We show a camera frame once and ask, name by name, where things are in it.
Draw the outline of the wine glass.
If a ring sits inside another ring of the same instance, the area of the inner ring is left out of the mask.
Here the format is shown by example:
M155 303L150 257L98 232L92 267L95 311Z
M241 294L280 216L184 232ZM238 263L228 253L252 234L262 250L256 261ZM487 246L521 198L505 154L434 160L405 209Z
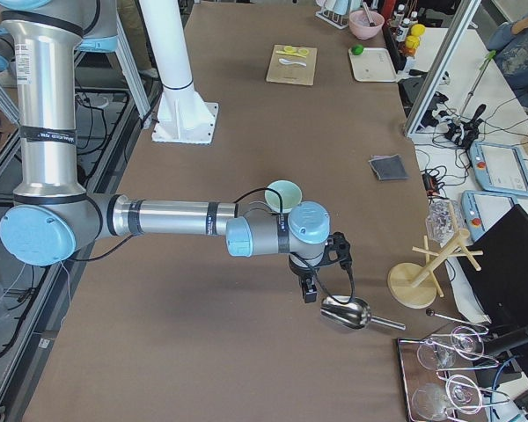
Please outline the wine glass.
M475 414L482 407L480 390L466 375L451 375L445 382L445 393L451 405L461 413Z
M484 354L483 340L480 334L467 326L458 326L451 331L453 349L466 360L478 360Z
M455 363L454 352L438 343L421 343L416 355L420 364L429 370L447 369Z

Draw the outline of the metal ice scoop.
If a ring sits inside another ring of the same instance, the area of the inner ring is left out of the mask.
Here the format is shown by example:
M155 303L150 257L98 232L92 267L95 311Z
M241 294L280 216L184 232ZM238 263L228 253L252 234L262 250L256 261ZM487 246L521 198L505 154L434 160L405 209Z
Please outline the metal ice scoop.
M379 324L392 329L404 331L407 327L403 323L374 316L370 305L360 298L338 296L325 298L320 307L320 313L337 324L351 329L362 329L370 324Z

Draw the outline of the wooden mug tree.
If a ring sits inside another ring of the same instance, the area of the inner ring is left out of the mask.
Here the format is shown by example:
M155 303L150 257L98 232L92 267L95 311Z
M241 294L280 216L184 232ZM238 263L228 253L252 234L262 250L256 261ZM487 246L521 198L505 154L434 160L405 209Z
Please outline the wooden mug tree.
M453 234L448 242L439 250L431 251L427 246L414 250L425 256L425 265L400 263L394 266L387 277L387 285L393 298L411 309L424 309L433 303L437 296L443 297L444 292L435 276L435 270L452 255L467 258L478 272L481 266L476 256L483 251L469 251L466 241L470 237L468 229L458 225L454 206L448 203L449 216Z

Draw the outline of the wooden cutting board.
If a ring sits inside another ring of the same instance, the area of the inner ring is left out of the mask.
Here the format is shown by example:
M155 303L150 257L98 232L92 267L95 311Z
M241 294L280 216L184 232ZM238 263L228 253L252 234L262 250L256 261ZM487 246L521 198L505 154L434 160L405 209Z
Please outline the wooden cutting board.
M266 81L278 84L313 86L318 49L275 44Z

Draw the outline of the yellow plastic knife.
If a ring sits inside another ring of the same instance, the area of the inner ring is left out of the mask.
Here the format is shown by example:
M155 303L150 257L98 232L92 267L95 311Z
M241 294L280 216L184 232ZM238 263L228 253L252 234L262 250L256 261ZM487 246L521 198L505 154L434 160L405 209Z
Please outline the yellow plastic knife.
M299 57L299 58L306 58L307 57L306 55L301 55L298 52L291 52L291 51L284 51L284 50L276 50L275 53L278 54L278 55L288 55L288 56L295 56L295 57Z

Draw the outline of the black bar spoon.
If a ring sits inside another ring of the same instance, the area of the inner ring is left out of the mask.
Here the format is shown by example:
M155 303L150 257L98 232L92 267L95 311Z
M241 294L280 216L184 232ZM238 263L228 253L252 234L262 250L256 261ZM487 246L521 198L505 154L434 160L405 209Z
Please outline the black bar spoon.
M428 317L438 317L438 318L441 318L441 319L444 319L444 320L448 320L448 321L452 321L452 322L456 322L456 323L459 323L459 324L470 324L470 325L477 325L477 326L483 326L484 325L484 323L473 323L473 322L470 322L470 321L468 321L466 319L456 318L456 317L452 317L452 316L447 316L447 315L441 314L439 312L436 312L432 308L427 308L425 310L425 314Z

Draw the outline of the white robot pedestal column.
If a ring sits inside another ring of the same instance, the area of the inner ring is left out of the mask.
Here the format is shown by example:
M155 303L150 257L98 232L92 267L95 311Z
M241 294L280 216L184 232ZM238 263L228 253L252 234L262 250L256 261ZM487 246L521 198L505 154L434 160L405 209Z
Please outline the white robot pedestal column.
M194 87L178 3L151 0L140 6L163 85L152 140L208 145L218 104L204 101Z

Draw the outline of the mint green bowl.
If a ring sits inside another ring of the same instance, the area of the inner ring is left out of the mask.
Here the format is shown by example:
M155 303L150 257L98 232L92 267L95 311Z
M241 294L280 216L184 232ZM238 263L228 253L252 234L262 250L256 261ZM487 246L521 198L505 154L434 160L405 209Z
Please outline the mint green bowl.
M289 180L276 180L270 183L264 193L268 206L276 212L288 213L292 208L301 203L303 194L297 184Z

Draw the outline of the aluminium frame post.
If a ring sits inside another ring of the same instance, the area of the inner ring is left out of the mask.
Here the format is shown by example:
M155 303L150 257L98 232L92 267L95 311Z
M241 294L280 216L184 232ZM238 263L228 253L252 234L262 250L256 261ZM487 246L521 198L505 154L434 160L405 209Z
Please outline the aluminium frame post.
M458 10L451 21L450 27L447 29L443 42L436 53L432 66L426 75L416 101L407 117L403 128L404 136L410 137L419 127L422 117L427 111L429 103L436 92L436 87L444 75L444 71L453 57L464 32L472 21L475 12L479 8L480 3L481 0L464 0L460 2Z

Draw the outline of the white serving tray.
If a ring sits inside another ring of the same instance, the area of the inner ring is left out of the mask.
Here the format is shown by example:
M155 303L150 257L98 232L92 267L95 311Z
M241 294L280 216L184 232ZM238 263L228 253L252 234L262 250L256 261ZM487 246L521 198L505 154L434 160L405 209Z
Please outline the white serving tray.
M365 47L359 55L355 55L350 48L348 58L353 78L357 82L393 83L397 81L396 71L386 48Z

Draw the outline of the yellow lemon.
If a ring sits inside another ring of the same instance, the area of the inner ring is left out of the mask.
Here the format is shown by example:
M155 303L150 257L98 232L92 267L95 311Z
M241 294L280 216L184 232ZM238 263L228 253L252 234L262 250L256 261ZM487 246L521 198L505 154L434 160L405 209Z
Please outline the yellow lemon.
M426 31L426 27L422 24L415 24L410 27L409 34L414 37L421 37Z

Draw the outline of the person in blue jacket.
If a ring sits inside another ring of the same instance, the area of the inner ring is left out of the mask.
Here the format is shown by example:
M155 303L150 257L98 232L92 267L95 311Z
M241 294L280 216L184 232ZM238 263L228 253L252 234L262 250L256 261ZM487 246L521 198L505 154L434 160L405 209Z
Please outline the person in blue jacket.
M528 111L528 13L513 23L503 23L487 44L504 79Z

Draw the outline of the pink bowl with ice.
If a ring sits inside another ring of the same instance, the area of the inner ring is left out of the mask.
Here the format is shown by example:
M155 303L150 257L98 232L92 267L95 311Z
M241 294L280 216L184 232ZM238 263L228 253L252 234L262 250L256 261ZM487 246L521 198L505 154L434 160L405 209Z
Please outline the pink bowl with ice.
M370 25L370 21L364 10L353 11L349 16L349 28L350 31L359 39L359 40L368 40L376 36L381 32L383 25L385 24L384 17L372 11L370 13L372 22L374 25Z

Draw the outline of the dark grey folded cloth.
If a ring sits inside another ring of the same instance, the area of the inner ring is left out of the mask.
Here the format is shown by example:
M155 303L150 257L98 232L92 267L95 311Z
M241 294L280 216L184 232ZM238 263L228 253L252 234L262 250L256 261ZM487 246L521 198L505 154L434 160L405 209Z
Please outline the dark grey folded cloth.
M369 165L380 181L407 180L408 174L400 155L373 156Z

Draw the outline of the green lime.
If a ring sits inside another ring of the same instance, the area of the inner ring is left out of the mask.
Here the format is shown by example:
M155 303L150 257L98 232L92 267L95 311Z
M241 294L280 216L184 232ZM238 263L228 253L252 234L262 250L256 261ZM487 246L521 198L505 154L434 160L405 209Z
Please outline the green lime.
M352 54L353 55L361 55L363 53L364 47L363 45L355 45L352 47Z

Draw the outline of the teach pendant tablet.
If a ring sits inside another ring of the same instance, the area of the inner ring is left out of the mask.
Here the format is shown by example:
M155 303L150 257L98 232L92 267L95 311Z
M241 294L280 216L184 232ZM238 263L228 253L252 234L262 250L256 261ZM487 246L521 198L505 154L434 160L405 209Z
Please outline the teach pendant tablet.
M473 241L482 237L518 203L511 194L466 190L461 194L461 207Z
M483 190L528 197L528 170L518 147L474 142L469 155Z

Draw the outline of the metal muddler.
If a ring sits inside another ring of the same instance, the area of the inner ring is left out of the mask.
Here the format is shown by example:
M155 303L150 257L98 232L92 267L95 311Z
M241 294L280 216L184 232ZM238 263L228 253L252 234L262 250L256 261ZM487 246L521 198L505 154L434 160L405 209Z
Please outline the metal muddler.
M370 7L367 3L363 2L363 12L367 18L367 21L369 23L370 27L374 27L376 25L375 20L371 14Z

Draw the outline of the black monitor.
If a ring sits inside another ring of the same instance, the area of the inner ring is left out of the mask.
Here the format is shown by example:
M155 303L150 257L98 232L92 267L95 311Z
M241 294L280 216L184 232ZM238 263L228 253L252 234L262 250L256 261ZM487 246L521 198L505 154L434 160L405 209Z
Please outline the black monitor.
M469 249L483 252L481 269L458 262L484 313L493 324L528 325L528 214L515 205Z

